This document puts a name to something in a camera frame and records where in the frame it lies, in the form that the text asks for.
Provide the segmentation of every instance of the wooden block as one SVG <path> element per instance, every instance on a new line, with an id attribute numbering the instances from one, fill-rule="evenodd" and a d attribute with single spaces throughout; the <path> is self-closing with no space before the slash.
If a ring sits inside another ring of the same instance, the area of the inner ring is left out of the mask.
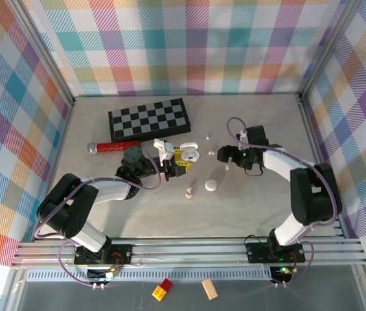
<path id="1" fill-rule="evenodd" d="M 216 289 L 214 288 L 213 283 L 211 282 L 210 279 L 204 280 L 201 283 L 204 287 L 204 290 L 206 291 L 209 300 L 214 299 L 218 296 Z"/>

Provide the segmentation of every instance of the white round lid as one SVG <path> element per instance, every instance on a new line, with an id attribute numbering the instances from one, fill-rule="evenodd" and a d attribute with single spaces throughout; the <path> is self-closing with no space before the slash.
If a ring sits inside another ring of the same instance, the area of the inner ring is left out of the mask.
<path id="1" fill-rule="evenodd" d="M 209 179 L 204 184 L 208 191 L 215 191 L 217 189 L 217 182 L 214 179 Z"/>
<path id="2" fill-rule="evenodd" d="M 194 151 L 198 148 L 197 143 L 185 143 L 180 146 L 180 150 L 182 151 Z"/>

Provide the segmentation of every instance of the floor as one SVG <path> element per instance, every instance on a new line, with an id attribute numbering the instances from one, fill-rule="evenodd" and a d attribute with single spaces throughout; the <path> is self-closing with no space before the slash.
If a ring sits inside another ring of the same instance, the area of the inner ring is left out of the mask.
<path id="1" fill-rule="evenodd" d="M 113 176 L 122 152 L 91 155 L 90 142 L 110 141 L 108 111 L 129 108 L 175 97 L 79 98 L 56 171 L 55 182 L 64 174 L 80 177 Z M 294 95 L 236 95 L 183 97 L 192 131 L 168 137 L 174 146 L 197 142 L 200 159 L 190 172 L 172 178 L 155 191 L 140 191 L 128 201 L 110 201 L 93 207 L 88 220 L 111 237 L 116 236 L 267 236 L 290 214 L 290 185 L 274 172 L 249 177 L 241 168 L 225 165 L 209 155 L 219 147 L 234 144 L 226 131 L 229 117 L 238 116 L 248 126 L 263 124 L 270 143 L 313 161 L 310 143 Z M 240 130 L 233 124 L 233 131 Z M 211 132 L 211 140 L 206 140 Z M 148 148 L 152 155 L 155 149 Z M 218 182 L 215 192 L 205 190 L 209 178 Z M 153 186 L 156 177 L 143 179 Z M 192 185 L 193 199 L 186 189 Z M 333 235 L 334 229 L 317 229 L 315 235 Z"/>
<path id="2" fill-rule="evenodd" d="M 19 310 L 364 310 L 350 266 L 314 266 L 287 289 L 262 290 L 269 284 L 213 281 L 218 297 L 209 301 L 200 282 L 174 282 L 158 302 L 151 296 L 156 282 L 122 281 L 104 291 L 75 282 L 26 282 Z"/>

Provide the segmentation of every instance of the red lego brick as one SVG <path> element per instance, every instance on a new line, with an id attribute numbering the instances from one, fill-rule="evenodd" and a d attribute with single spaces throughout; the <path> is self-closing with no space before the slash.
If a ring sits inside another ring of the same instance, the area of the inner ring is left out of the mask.
<path id="1" fill-rule="evenodd" d="M 172 282 L 168 279 L 164 279 L 164 281 L 161 283 L 161 288 L 168 292 L 172 287 Z"/>

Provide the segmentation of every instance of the cable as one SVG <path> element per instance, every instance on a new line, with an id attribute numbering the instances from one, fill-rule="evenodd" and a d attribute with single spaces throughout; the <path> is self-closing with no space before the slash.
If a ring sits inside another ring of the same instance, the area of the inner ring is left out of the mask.
<path id="1" fill-rule="evenodd" d="M 310 257 L 310 260 L 308 261 L 308 264 L 306 265 L 305 269 L 296 278 L 294 278 L 293 281 L 289 281 L 288 285 L 295 284 L 299 279 L 301 279 L 301 277 L 303 277 L 306 274 L 306 272 L 310 268 L 312 262 L 314 261 L 314 255 L 315 255 L 314 245 L 310 241 L 301 241 L 301 244 L 309 244 L 310 245 L 310 247 L 311 247 L 311 257 Z"/>
<path id="2" fill-rule="evenodd" d="M 291 251 L 291 256 L 293 257 L 293 261 L 294 261 L 293 268 L 294 268 L 294 269 L 296 269 L 296 267 L 297 267 L 297 262 L 298 262 L 297 255 L 295 255 L 295 253 Z"/>
<path id="3" fill-rule="evenodd" d="M 274 152 L 278 152 L 280 154 L 284 154 L 286 155 L 287 157 L 289 157 L 290 159 L 293 159 L 294 161 L 310 168 L 312 171 L 314 171 L 315 175 L 319 178 L 319 180 L 321 180 L 321 182 L 323 183 L 323 185 L 325 186 L 325 189 L 326 191 L 328 192 L 328 195 L 330 196 L 330 199 L 331 199 L 331 203 L 332 203 L 332 217 L 331 219 L 329 219 L 328 221 L 326 222 L 316 222 L 314 224 L 312 224 L 307 230 L 305 230 L 304 232 L 302 232 L 297 238 L 296 240 L 299 241 L 299 239 L 301 237 L 303 237 L 304 235 L 306 235 L 312 227 L 327 227 L 327 226 L 330 226 L 332 225 L 335 221 L 336 221 L 336 218 L 337 218 L 337 214 L 338 214 L 338 206 L 337 206 L 337 201 L 334 197 L 334 193 L 332 192 L 332 189 L 330 187 L 330 185 L 326 182 L 326 179 L 324 178 L 324 176 L 322 176 L 322 174 L 315 168 L 313 167 L 311 164 L 307 163 L 306 161 L 303 161 L 301 159 L 299 159 L 298 157 L 295 157 L 294 155 L 292 154 L 289 154 L 288 152 L 286 152 L 285 150 L 280 150 L 278 148 L 274 148 L 274 147 L 269 147 L 269 146 L 262 146 L 262 145 L 258 145 L 258 144 L 248 144 L 248 143 L 244 143 L 243 141 L 239 140 L 236 138 L 236 136 L 234 136 L 232 134 L 232 132 L 230 131 L 230 122 L 232 120 L 237 120 L 239 122 L 242 123 L 243 125 L 243 131 L 247 131 L 247 127 L 246 127 L 246 123 L 241 119 L 241 118 L 238 118 L 238 117 L 231 117 L 229 120 L 227 120 L 227 124 L 226 124 L 226 128 L 227 128 L 227 132 L 229 133 L 229 135 L 236 141 L 238 141 L 240 144 L 244 145 L 244 146 L 248 146 L 248 147 L 252 147 L 252 148 L 258 148 L 258 149 L 264 149 L 264 150 L 271 150 L 271 151 L 274 151 Z M 305 269 L 302 271 L 302 273 L 299 274 L 298 277 L 296 277 L 293 281 L 290 281 L 288 282 L 288 284 L 295 284 L 299 279 L 301 279 L 301 277 L 303 275 L 305 275 L 305 273 L 308 271 L 309 267 L 311 266 L 312 264 L 312 261 L 314 260 L 314 253 L 315 253 L 315 249 L 314 249 L 314 245 L 309 242 L 309 241 L 301 241 L 302 244 L 309 244 L 310 247 L 311 247 L 311 250 L 312 250 L 312 253 L 311 253 L 311 258 L 310 260 L 308 261 L 308 264 L 306 265 Z"/>
<path id="4" fill-rule="evenodd" d="M 65 204 L 75 196 L 75 194 L 83 187 L 85 187 L 86 185 L 89 185 L 91 183 L 95 183 L 95 182 L 98 182 L 98 181 L 119 181 L 121 183 L 127 183 L 131 186 L 134 186 L 134 187 L 137 187 L 139 189 L 144 189 L 144 190 L 155 190 L 155 189 L 158 189 L 160 186 L 161 186 L 161 175 L 160 175 L 160 171 L 158 169 L 158 166 L 156 165 L 154 159 L 152 158 L 152 156 L 147 152 L 146 149 L 144 149 L 145 152 L 147 153 L 147 156 L 151 162 L 151 164 L 153 165 L 154 169 L 155 169 L 155 173 L 157 173 L 158 175 L 158 183 L 156 186 L 152 187 L 152 188 L 149 188 L 149 187 L 144 187 L 144 186 L 141 186 L 141 185 L 138 185 L 136 183 L 133 183 L 131 181 L 126 181 L 126 180 L 123 180 L 123 179 L 117 179 L 117 178 L 111 178 L 111 177 L 101 177 L 101 178 L 95 178 L 95 179 L 90 179 L 90 180 L 87 180 L 87 181 L 84 181 L 83 183 L 79 184 L 79 186 L 77 186 L 64 200 L 63 202 L 61 202 L 61 204 L 59 204 L 51 213 L 49 213 L 49 215 L 47 215 L 47 217 L 45 217 L 45 219 L 43 219 L 43 221 L 40 223 L 40 225 L 38 226 L 37 230 L 35 231 L 34 233 L 34 237 L 35 238 L 46 238 L 48 236 L 60 236 L 58 233 L 47 233 L 47 234 L 44 234 L 44 235 L 41 235 L 40 234 L 40 230 L 41 228 L 43 228 L 43 226 L 60 210 L 63 208 L 63 206 L 65 206 Z M 85 285 L 85 286 L 89 286 L 89 287 L 92 287 L 92 288 L 104 288 L 106 286 L 101 286 L 101 285 L 97 285 L 96 283 L 94 284 L 91 284 L 89 282 L 84 282 L 80 279 L 78 279 L 77 277 L 75 277 L 72 273 L 70 273 L 67 268 L 65 267 L 65 265 L 63 264 L 62 262 L 62 250 L 65 248 L 65 246 L 67 246 L 68 244 L 73 244 L 75 245 L 75 243 L 68 239 L 68 241 L 64 244 L 62 244 L 62 246 L 60 246 L 60 249 L 58 251 L 58 262 L 60 264 L 60 266 L 62 267 L 62 269 L 64 270 L 64 272 L 66 272 L 66 274 L 68 274 L 68 276 L 70 276 L 74 281 L 82 284 L 82 285 Z M 124 265 L 124 258 L 122 257 L 122 255 L 120 255 L 121 258 L 122 258 L 122 266 Z"/>
<path id="5" fill-rule="evenodd" d="M 113 178 L 113 177 L 99 177 L 99 178 L 95 178 L 95 179 L 90 179 L 87 181 L 84 181 L 83 183 L 79 184 L 79 186 L 77 186 L 64 200 L 63 202 L 61 202 L 61 204 L 59 204 L 49 215 L 47 215 L 47 217 L 45 217 L 45 219 L 43 219 L 43 221 L 40 223 L 40 225 L 38 226 L 36 232 L 34 233 L 34 237 L 35 238 L 47 238 L 49 236 L 60 236 L 59 233 L 46 233 L 44 235 L 40 234 L 40 230 L 41 228 L 43 228 L 43 226 L 58 212 L 60 211 L 60 209 L 63 208 L 63 206 L 65 206 L 65 204 L 75 196 L 75 194 L 83 187 L 85 187 L 86 185 L 89 185 L 91 183 L 95 183 L 98 181 L 119 181 L 121 183 L 127 183 L 131 186 L 137 187 L 139 189 L 143 189 L 143 190 L 155 190 L 158 189 L 161 186 L 161 175 L 158 169 L 158 166 L 156 165 L 154 159 L 152 158 L 152 156 L 146 151 L 146 149 L 144 149 L 145 152 L 147 153 L 147 156 L 149 158 L 149 160 L 151 161 L 151 164 L 154 166 L 155 172 L 158 175 L 158 183 L 156 186 L 152 187 L 152 188 L 148 188 L 148 187 L 144 187 L 141 185 L 138 185 L 136 183 L 133 183 L 131 181 L 128 180 L 124 180 L 124 179 L 119 179 L 119 178 Z"/>
<path id="6" fill-rule="evenodd" d="M 88 283 L 88 282 L 84 282 L 80 279 L 78 279 L 77 277 L 75 277 L 72 273 L 70 273 L 67 268 L 65 267 L 65 265 L 63 264 L 62 262 L 62 250 L 65 248 L 65 246 L 67 246 L 68 244 L 72 244 L 71 241 L 67 241 L 65 244 L 62 244 L 62 246 L 60 246 L 60 249 L 58 251 L 58 262 L 60 264 L 60 266 L 62 267 L 62 269 L 64 270 L 64 272 L 66 272 L 66 274 L 68 274 L 68 276 L 70 276 L 73 280 L 75 280 L 76 282 L 82 284 L 82 285 L 85 285 L 85 286 L 88 286 L 88 287 L 93 287 L 93 285 L 91 283 Z"/>
<path id="7" fill-rule="evenodd" d="M 258 148 L 258 149 L 265 149 L 265 150 L 271 150 L 271 151 L 274 151 L 274 152 L 278 152 L 280 154 L 284 154 L 286 155 L 287 157 L 289 157 L 290 159 L 293 159 L 294 161 L 310 168 L 311 170 L 314 171 L 315 175 L 319 178 L 319 180 L 321 180 L 321 182 L 323 183 L 323 185 L 325 186 L 325 189 L 326 191 L 328 192 L 328 195 L 330 196 L 330 199 L 331 199 L 331 203 L 332 203 L 332 217 L 331 219 L 329 219 L 328 221 L 326 222 L 316 222 L 314 224 L 312 224 L 307 230 L 305 230 L 304 232 L 302 232 L 298 237 L 297 237 L 297 240 L 300 239 L 301 237 L 303 237 L 304 235 L 306 235 L 308 232 L 311 231 L 311 228 L 312 227 L 328 227 L 330 225 L 332 225 L 335 221 L 336 221 L 336 218 L 337 218 L 337 214 L 338 214 L 338 206 L 337 206 L 337 201 L 334 197 L 334 193 L 332 192 L 332 189 L 330 187 L 330 185 L 326 182 L 324 176 L 321 175 L 321 173 L 315 168 L 313 167 L 311 164 L 307 163 L 306 161 L 303 161 L 301 159 L 299 159 L 298 157 L 295 157 L 294 155 L 292 154 L 289 154 L 287 153 L 285 150 L 280 150 L 278 148 L 274 148 L 274 147 L 269 147 L 269 146 L 262 146 L 262 145 L 259 145 L 259 144 L 247 144 L 247 143 L 244 143 L 243 141 L 240 141 L 239 139 L 236 138 L 236 136 L 234 136 L 232 134 L 232 132 L 230 131 L 230 122 L 232 120 L 237 120 L 239 122 L 242 123 L 243 125 L 243 128 L 244 128 L 244 131 L 246 132 L 247 128 L 246 128 L 246 123 L 241 119 L 241 118 L 238 118 L 238 117 L 231 117 L 228 121 L 227 121 L 227 124 L 226 124 L 226 127 L 227 127 L 227 132 L 229 133 L 229 135 L 236 141 L 238 141 L 240 144 L 244 145 L 244 146 L 248 146 L 248 147 L 252 147 L 252 148 Z"/>
<path id="8" fill-rule="evenodd" d="M 248 174 L 248 173 L 246 172 L 246 168 L 244 169 L 244 171 L 245 171 L 245 174 L 246 174 L 246 175 L 251 176 L 251 177 L 261 176 L 261 175 L 263 175 L 263 170 L 262 170 L 262 167 L 261 167 L 260 165 L 259 165 L 259 168 L 260 168 L 260 174 L 253 174 L 253 175 Z"/>
<path id="9" fill-rule="evenodd" d="M 248 238 L 255 238 L 255 239 L 257 239 L 257 240 L 258 240 L 258 242 L 259 242 L 260 244 L 262 244 L 263 246 L 267 247 L 267 245 L 263 244 L 263 243 L 259 240 L 259 238 L 258 238 L 256 235 L 248 235 L 247 237 L 245 237 L 245 240 L 243 241 L 243 244 L 245 245 L 245 247 L 246 247 L 246 240 L 247 240 Z"/>
<path id="10" fill-rule="evenodd" d="M 117 256 L 120 256 L 121 257 L 121 261 L 122 261 L 121 262 L 121 265 L 119 265 Z M 115 259 L 117 265 L 116 266 L 111 266 L 109 269 L 104 270 L 102 273 L 99 273 L 99 274 L 94 275 L 92 277 L 93 279 L 96 279 L 98 277 L 101 277 L 101 276 L 107 274 L 108 272 L 113 272 L 113 270 L 115 271 L 116 269 L 118 269 L 118 273 L 120 273 L 120 269 L 124 266 L 124 257 L 120 253 L 113 253 L 113 254 L 111 254 L 111 257 L 113 257 Z"/>

